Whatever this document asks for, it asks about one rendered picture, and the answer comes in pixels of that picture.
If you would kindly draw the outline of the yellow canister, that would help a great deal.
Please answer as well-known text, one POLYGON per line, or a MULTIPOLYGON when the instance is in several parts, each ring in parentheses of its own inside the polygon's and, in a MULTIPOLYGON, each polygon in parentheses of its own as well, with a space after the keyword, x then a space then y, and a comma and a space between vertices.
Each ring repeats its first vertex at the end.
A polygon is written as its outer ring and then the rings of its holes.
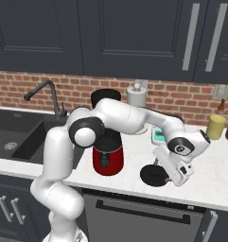
POLYGON ((218 114, 213 114, 209 118, 206 134, 211 140, 218 140, 223 132, 226 119, 218 114))

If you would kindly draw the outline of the black round blender lid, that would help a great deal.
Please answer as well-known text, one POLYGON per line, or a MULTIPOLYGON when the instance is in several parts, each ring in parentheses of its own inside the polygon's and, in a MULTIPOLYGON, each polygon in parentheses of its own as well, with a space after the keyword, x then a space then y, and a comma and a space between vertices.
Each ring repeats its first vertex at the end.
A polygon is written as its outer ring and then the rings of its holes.
POLYGON ((148 164, 141 169, 140 178, 149 186, 161 187, 165 185, 165 179, 169 176, 160 165, 148 164))

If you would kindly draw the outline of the black sink tap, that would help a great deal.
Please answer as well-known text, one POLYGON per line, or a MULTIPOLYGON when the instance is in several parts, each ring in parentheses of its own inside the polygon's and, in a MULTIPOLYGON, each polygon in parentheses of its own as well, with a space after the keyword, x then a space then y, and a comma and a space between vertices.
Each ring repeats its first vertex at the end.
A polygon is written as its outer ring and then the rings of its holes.
POLYGON ((64 108, 63 102, 61 103, 62 110, 60 110, 60 107, 58 105, 58 99, 57 99, 57 94, 56 94, 56 90, 55 90, 55 85, 52 82, 52 80, 50 80, 50 79, 47 79, 47 80, 43 81, 38 86, 36 86, 33 90, 31 90, 26 95, 24 95, 24 100, 25 101, 30 101, 30 99, 34 95, 36 95, 40 90, 42 90, 42 88, 45 87, 46 85, 48 85, 50 87, 50 90, 51 90, 51 95, 52 95, 52 99, 53 99, 55 115, 58 116, 58 117, 66 117, 67 116, 67 111, 64 108))

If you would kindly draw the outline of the black sink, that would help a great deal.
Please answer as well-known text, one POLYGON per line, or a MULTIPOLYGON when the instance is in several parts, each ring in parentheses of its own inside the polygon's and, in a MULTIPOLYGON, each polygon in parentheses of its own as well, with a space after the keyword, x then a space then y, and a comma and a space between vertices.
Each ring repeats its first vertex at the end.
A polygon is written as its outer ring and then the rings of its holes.
POLYGON ((42 164, 47 132, 65 123, 54 114, 0 110, 0 159, 42 164))

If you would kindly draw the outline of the white lidded canister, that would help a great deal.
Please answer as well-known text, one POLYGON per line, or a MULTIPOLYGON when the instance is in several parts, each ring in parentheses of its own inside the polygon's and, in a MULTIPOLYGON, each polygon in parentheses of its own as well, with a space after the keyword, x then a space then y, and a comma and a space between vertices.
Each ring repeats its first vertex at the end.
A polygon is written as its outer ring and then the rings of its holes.
POLYGON ((142 87, 139 83, 127 88, 127 103, 134 107, 145 107, 147 89, 142 87))

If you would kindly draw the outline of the brown small bottle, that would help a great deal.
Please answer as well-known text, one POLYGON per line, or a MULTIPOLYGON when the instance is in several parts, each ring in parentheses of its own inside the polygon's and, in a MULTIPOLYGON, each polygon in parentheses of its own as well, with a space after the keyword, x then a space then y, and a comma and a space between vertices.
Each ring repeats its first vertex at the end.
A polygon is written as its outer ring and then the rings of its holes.
POLYGON ((219 115, 223 115, 224 114, 224 104, 225 104, 225 99, 223 98, 218 106, 218 109, 217 109, 217 114, 219 115))

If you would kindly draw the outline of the red blender with black jar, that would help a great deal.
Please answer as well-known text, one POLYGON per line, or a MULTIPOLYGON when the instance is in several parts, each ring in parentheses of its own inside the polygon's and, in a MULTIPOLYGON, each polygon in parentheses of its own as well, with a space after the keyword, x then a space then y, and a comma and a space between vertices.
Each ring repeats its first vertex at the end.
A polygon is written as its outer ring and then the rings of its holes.
MULTIPOLYGON (((104 98, 120 101, 121 93, 113 89, 100 89, 91 94, 92 107, 104 98)), ((119 173, 124 166, 121 135, 115 130, 105 129, 93 146, 93 167, 96 173, 112 176, 119 173)))

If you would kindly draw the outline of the dark wall cupboard door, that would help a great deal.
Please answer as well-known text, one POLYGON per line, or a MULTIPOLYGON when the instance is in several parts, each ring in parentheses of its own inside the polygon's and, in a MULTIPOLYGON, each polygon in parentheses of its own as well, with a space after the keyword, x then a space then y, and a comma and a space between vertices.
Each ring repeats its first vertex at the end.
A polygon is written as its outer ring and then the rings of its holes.
POLYGON ((199 55, 193 78, 193 81, 196 83, 228 85, 228 8, 226 10, 213 69, 211 72, 205 71, 210 45, 218 17, 219 5, 221 3, 228 4, 228 0, 208 0, 199 55))
POLYGON ((78 0, 86 76, 190 81, 208 0, 78 0), (191 8, 200 4, 189 69, 183 71, 191 8))
POLYGON ((77 0, 0 0, 0 70, 81 76, 77 0))

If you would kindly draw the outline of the grey dishwasher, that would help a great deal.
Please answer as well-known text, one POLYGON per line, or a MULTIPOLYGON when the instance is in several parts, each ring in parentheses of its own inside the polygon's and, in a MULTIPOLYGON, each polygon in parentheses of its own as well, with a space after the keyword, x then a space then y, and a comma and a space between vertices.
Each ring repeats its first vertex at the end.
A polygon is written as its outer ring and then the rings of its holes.
POLYGON ((86 188, 82 195, 90 242, 195 242, 205 212, 201 207, 86 188), (105 205, 150 214, 189 215, 190 224, 101 210, 96 207, 98 199, 105 205))

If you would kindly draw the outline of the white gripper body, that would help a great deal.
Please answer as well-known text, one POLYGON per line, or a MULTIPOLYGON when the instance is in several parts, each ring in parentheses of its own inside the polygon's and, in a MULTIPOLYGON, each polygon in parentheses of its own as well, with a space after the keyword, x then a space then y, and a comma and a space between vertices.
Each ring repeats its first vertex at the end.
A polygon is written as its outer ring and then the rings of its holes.
POLYGON ((166 147, 157 147, 153 150, 153 154, 174 184, 181 186, 183 177, 171 161, 168 149, 166 147))

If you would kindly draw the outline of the grey wall outlet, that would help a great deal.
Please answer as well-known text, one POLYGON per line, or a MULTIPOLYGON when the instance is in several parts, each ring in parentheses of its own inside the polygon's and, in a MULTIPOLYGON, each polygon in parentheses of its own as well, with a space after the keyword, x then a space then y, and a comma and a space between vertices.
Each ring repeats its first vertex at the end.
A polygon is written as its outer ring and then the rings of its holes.
POLYGON ((143 88, 148 88, 148 82, 145 79, 137 79, 135 82, 143 88))
POLYGON ((216 101, 221 101, 223 98, 226 99, 228 96, 228 85, 216 84, 212 99, 216 101))

